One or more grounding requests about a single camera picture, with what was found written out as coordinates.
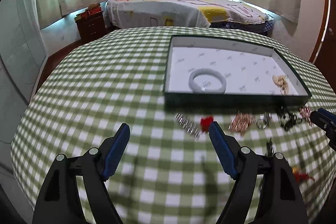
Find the red tassel gold charm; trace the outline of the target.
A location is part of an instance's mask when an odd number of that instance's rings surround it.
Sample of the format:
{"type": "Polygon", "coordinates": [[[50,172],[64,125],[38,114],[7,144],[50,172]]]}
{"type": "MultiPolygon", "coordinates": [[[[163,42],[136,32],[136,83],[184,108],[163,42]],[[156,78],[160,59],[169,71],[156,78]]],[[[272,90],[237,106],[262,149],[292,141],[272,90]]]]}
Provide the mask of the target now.
{"type": "Polygon", "coordinates": [[[313,180],[313,181],[315,180],[309,174],[301,172],[300,169],[297,168],[297,167],[291,167],[291,170],[292,170],[293,176],[295,178],[295,181],[298,184],[301,184],[302,182],[309,181],[309,180],[313,180]]]}

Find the red flower gold charm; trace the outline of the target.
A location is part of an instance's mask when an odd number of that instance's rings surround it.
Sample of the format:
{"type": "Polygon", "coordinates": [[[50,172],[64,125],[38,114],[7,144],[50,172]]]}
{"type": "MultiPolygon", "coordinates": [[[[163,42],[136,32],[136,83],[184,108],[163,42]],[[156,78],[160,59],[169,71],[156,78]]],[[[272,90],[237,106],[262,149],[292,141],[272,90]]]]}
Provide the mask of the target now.
{"type": "Polygon", "coordinates": [[[202,132],[208,133],[210,125],[212,124],[213,121],[214,121],[213,116],[207,116],[207,117],[201,118],[200,127],[201,127],[202,132]]]}

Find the white jade bangle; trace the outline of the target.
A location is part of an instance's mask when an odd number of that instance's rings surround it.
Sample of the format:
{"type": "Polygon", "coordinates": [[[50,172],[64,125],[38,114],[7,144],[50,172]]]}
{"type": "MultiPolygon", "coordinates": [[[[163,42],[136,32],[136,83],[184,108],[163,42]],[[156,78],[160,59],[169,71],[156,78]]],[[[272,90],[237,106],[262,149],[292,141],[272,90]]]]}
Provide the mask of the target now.
{"type": "Polygon", "coordinates": [[[194,93],[224,94],[226,87],[226,79],[219,71],[200,68],[190,73],[189,88],[194,93]]]}

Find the green jewelry tray box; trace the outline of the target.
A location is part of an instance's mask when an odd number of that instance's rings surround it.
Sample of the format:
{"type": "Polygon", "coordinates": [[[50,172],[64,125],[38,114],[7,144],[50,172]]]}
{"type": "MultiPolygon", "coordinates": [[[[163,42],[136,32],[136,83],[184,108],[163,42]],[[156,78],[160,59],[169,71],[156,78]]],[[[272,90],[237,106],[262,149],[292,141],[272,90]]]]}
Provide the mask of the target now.
{"type": "Polygon", "coordinates": [[[275,47],[241,39],[173,35],[163,86],[167,107],[301,106],[312,97],[303,79],[275,47]],[[224,94],[194,93],[192,71],[210,68],[226,79],[224,94]]]}

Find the brown wooden door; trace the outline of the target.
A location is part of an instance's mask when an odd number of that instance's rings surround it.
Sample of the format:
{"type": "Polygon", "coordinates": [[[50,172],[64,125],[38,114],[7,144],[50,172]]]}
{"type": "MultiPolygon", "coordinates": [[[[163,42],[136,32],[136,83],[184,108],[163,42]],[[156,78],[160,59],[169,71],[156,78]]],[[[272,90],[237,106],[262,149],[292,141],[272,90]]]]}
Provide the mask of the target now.
{"type": "Polygon", "coordinates": [[[335,0],[325,0],[321,28],[309,61],[335,90],[335,0]]]}

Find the green checkered tablecloth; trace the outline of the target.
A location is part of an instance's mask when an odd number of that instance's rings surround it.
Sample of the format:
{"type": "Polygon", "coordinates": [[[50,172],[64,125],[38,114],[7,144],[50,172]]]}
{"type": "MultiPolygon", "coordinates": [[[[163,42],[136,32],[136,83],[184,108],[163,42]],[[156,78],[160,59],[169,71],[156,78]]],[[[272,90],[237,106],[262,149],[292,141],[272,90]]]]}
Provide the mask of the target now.
{"type": "Polygon", "coordinates": [[[234,181],[206,134],[195,138],[164,108],[172,35],[240,39],[276,47],[309,88],[312,109],[335,112],[335,92],[311,63],[276,40],[241,30],[161,27],[109,33],[72,51],[34,96],[11,145],[15,178],[31,206],[63,153],[80,156],[113,136],[131,136],[108,193],[124,223],[214,223],[234,181]]]}

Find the frosted glass wardrobe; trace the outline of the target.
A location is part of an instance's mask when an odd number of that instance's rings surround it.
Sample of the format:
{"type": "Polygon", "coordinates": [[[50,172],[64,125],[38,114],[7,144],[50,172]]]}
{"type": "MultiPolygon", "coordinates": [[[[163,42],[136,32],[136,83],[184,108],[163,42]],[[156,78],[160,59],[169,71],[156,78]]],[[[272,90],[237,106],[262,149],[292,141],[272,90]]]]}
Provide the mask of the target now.
{"type": "Polygon", "coordinates": [[[32,0],[1,0],[1,143],[10,144],[47,55],[32,0]]]}

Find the bed with patterned sheet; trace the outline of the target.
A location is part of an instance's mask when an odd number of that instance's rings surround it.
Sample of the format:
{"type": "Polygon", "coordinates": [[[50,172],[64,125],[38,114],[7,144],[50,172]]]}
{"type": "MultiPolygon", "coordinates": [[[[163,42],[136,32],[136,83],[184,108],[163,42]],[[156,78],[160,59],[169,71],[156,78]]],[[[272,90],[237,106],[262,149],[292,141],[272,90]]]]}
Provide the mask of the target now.
{"type": "Polygon", "coordinates": [[[273,17],[237,0],[108,0],[110,24],[138,27],[201,27],[237,29],[267,35],[273,17]]]}

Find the dark wooden nightstand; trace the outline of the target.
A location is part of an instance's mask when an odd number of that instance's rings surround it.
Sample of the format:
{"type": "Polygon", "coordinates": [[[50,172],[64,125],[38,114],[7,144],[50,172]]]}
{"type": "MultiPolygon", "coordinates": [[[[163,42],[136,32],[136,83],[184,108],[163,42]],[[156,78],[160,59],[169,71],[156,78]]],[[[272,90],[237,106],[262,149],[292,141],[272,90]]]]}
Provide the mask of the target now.
{"type": "Polygon", "coordinates": [[[97,40],[107,34],[102,11],[88,14],[87,16],[80,16],[75,22],[80,39],[85,43],[97,40]]]}

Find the red boxes on nightstand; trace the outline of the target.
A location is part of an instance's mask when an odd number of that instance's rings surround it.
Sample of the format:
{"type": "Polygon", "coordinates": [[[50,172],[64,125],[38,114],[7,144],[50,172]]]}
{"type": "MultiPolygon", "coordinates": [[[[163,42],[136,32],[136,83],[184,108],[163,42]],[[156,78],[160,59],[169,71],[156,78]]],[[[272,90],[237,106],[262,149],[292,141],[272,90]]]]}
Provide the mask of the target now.
{"type": "Polygon", "coordinates": [[[75,16],[75,21],[78,21],[80,19],[88,19],[91,15],[97,14],[98,12],[101,12],[100,3],[93,3],[89,5],[84,12],[77,14],[75,16]]]}

